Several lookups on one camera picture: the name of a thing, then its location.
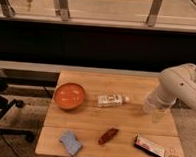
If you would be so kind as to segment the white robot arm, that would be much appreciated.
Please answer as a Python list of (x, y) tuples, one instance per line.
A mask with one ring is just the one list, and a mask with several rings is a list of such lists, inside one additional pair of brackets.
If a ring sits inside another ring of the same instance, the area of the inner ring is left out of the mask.
[(161, 71), (158, 86), (143, 104), (145, 113), (173, 107), (176, 100), (184, 102), (196, 111), (196, 65), (185, 63)]

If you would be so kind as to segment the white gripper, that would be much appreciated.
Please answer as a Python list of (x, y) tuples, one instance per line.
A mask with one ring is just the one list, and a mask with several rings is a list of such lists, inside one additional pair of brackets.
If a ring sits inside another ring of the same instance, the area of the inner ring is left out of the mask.
[(145, 97), (143, 111), (146, 114), (151, 114), (156, 110), (163, 109), (163, 106), (158, 102), (157, 97), (158, 95), (155, 92), (151, 92), (148, 96)]

